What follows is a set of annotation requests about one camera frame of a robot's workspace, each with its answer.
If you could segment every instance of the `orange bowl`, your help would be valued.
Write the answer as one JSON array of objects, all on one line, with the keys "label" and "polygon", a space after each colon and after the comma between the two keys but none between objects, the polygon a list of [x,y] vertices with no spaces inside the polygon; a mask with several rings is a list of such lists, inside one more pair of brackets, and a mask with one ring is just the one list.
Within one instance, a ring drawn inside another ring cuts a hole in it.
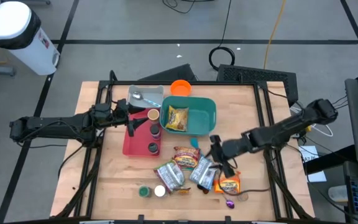
[{"label": "orange bowl", "polygon": [[174,96],[189,96],[191,85],[186,80],[176,80],[171,84],[171,94]]}]

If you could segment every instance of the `white paper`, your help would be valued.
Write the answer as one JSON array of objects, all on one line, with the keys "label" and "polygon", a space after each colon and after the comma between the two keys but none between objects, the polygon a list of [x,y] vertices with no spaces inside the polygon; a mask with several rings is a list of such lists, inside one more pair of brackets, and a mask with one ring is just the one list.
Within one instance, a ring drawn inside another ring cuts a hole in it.
[{"label": "white paper", "polygon": [[[318,158],[316,146],[299,146],[299,150],[301,151],[305,162],[308,162],[310,160]],[[327,181],[324,171],[310,174],[309,180],[310,180],[310,182],[326,182]]]}]

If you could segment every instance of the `white trash can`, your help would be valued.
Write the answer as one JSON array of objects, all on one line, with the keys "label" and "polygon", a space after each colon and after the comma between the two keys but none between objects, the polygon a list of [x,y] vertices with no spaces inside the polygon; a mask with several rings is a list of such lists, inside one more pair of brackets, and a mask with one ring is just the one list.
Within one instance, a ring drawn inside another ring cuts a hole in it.
[{"label": "white trash can", "polygon": [[22,2],[0,4],[0,47],[38,75],[56,72],[60,53],[41,29],[39,17]]}]

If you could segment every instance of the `white cap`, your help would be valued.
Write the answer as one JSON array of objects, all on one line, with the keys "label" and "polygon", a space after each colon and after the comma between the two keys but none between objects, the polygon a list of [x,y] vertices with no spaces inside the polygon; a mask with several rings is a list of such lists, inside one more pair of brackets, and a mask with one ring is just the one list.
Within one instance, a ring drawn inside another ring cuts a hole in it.
[{"label": "white cap", "polygon": [[0,4],[0,40],[21,35],[29,25],[31,9],[22,2]]},{"label": "white cap", "polygon": [[158,185],[154,188],[154,194],[157,197],[162,197],[165,195],[165,187],[162,185]]}]

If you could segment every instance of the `trash can lid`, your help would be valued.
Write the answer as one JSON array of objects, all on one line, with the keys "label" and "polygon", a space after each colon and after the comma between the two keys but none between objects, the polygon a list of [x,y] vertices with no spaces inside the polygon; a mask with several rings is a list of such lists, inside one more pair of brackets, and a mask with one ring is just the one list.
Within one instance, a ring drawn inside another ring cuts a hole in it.
[{"label": "trash can lid", "polygon": [[0,4],[0,40],[21,35],[29,25],[31,9],[22,2]]}]

